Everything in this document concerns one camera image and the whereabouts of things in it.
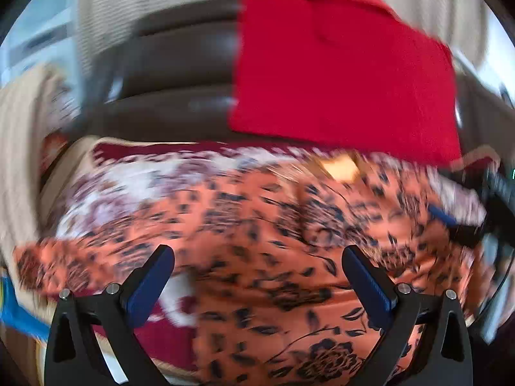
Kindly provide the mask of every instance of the black device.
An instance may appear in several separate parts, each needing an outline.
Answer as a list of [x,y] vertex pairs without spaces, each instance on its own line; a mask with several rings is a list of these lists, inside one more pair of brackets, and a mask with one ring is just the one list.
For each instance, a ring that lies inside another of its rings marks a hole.
[[[455,293],[454,297],[438,298],[418,294],[408,285],[395,286],[357,246],[344,250],[342,265],[366,311],[375,317],[374,323],[385,328],[385,334],[349,384],[472,384],[470,343]],[[146,321],[172,270],[172,249],[162,245],[122,285],[112,283],[100,294],[81,298],[68,290],[61,292],[48,340],[45,384],[116,385],[92,325],[104,327],[128,378],[127,384],[168,384],[141,348],[133,328]],[[382,303],[377,309],[370,307],[374,300]],[[426,328],[414,361],[406,373],[389,381],[416,324],[425,324]]]
[[[451,241],[471,249],[483,242],[485,264],[496,267],[493,278],[496,291],[480,306],[475,314],[475,321],[469,327],[469,335],[475,341],[486,344],[490,344],[495,338],[511,284],[508,276],[515,260],[514,175],[515,171],[512,169],[504,172],[503,164],[499,172],[487,168],[485,172],[472,169],[446,175],[455,182],[474,189],[487,212],[481,226],[460,225],[441,219],[449,230]],[[509,260],[507,269],[505,260]]]

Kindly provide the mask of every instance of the beige blanket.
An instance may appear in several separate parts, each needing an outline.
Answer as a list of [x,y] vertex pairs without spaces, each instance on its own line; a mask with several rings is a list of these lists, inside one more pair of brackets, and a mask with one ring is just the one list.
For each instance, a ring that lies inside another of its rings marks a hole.
[[37,65],[0,90],[0,264],[7,267],[18,303],[50,323],[55,305],[21,287],[13,251],[37,241],[41,223],[94,138],[68,152],[40,193],[40,161],[47,117],[63,77]]

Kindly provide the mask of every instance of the black cable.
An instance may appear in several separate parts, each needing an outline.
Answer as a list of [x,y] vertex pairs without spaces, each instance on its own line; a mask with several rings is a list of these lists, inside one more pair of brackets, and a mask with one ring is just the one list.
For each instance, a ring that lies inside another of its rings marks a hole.
[[488,301],[488,303],[486,304],[485,308],[483,308],[483,310],[480,312],[480,314],[477,316],[477,318],[475,319],[475,321],[471,324],[470,328],[472,329],[472,327],[474,326],[474,324],[478,323],[481,318],[483,318],[488,309],[490,308],[490,305],[492,304],[492,302],[494,301],[494,299],[496,298],[496,296],[499,294],[499,291],[501,291],[501,288],[503,287],[504,285],[504,282],[508,279],[508,276],[510,274],[510,270],[511,270],[511,266],[513,265],[513,262],[515,262],[515,251],[513,251],[511,253],[511,260],[510,260],[510,263],[508,265],[508,269],[506,270],[506,274],[504,275],[503,279],[501,280],[501,282],[499,283],[499,286],[497,287],[497,289],[495,290],[495,293],[493,294],[492,298],[490,299],[490,301]]

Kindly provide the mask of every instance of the blue gripper pad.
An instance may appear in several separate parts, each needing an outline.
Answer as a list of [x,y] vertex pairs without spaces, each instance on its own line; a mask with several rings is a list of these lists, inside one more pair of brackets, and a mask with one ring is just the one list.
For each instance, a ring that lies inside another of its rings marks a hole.
[[456,219],[454,219],[452,216],[446,215],[442,209],[436,207],[433,204],[430,204],[427,207],[427,210],[431,215],[433,215],[436,219],[443,222],[447,226],[456,226],[458,224]]
[[356,245],[343,250],[342,267],[370,320],[375,326],[388,329],[398,300],[388,275],[374,267]]
[[174,265],[173,250],[167,245],[160,245],[145,265],[134,270],[127,278],[122,286],[120,301],[130,328],[145,324],[173,272]]

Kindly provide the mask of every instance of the blue object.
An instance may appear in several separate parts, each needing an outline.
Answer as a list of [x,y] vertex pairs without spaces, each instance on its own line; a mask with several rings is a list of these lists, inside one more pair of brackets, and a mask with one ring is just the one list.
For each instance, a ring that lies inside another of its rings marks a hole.
[[50,333],[50,326],[39,321],[18,305],[14,286],[9,277],[0,277],[0,283],[3,291],[3,302],[0,303],[0,321],[25,335],[46,342]]
[[456,219],[454,219],[452,216],[446,215],[442,209],[436,207],[435,205],[429,204],[427,209],[431,215],[443,222],[446,226],[456,226],[458,224]]
[[[499,245],[499,240],[492,234],[486,235],[482,244],[485,251],[483,259],[485,260],[485,264],[488,266],[494,266],[496,262],[500,262],[501,258],[511,258],[511,254],[513,253],[512,247],[507,244]],[[497,269],[493,282],[498,286],[503,277],[504,272]],[[486,314],[482,316],[481,320],[476,322],[476,328],[487,344],[491,344],[497,335],[497,329],[504,311],[504,305],[508,299],[510,284],[511,279],[508,277],[496,297],[491,299],[491,303],[488,305]],[[484,311],[487,303],[488,299],[480,306],[480,313]]]
[[125,305],[129,327],[138,328],[147,321],[155,302],[170,278],[175,265],[175,255],[170,247],[163,250],[151,269],[143,276],[135,292]]
[[350,247],[347,247],[343,252],[342,264],[343,271],[370,320],[375,326],[384,330],[388,329],[393,319],[392,311],[397,301],[388,297],[370,272],[370,270],[377,270],[378,272],[382,270],[373,267],[371,264],[370,267],[372,268],[368,269]]

